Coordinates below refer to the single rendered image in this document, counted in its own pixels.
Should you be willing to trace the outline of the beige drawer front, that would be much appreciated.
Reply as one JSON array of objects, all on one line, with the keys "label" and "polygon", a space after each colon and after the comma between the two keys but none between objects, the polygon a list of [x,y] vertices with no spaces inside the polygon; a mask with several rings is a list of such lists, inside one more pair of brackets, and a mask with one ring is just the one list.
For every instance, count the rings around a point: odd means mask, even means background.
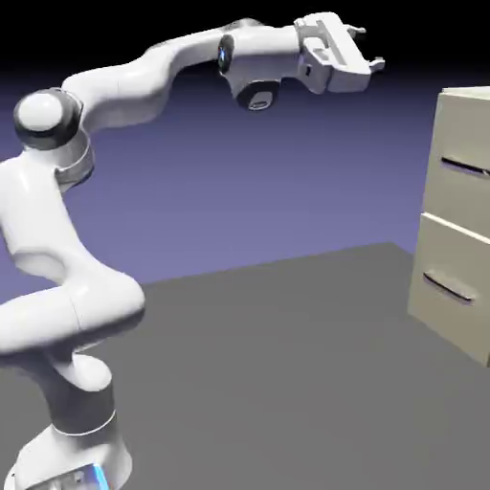
[{"label": "beige drawer front", "polygon": [[423,211],[490,238],[490,87],[438,95]]},{"label": "beige drawer front", "polygon": [[490,237],[422,213],[408,311],[490,368]]}]

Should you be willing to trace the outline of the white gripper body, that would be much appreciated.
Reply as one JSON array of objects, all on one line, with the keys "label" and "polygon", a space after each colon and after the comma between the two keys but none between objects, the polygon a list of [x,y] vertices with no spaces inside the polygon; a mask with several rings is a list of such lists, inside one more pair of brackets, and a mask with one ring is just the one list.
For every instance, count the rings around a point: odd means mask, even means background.
[{"label": "white gripper body", "polygon": [[319,12],[294,22],[300,54],[295,79],[311,93],[356,93],[368,88],[371,71],[345,23],[334,12]]}]

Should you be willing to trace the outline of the beige cabinet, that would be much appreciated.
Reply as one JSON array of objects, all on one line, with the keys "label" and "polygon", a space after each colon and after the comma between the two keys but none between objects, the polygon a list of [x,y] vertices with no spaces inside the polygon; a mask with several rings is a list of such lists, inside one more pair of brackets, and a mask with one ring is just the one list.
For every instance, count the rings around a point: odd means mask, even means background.
[{"label": "beige cabinet", "polygon": [[438,95],[408,311],[490,368],[490,86]]}]

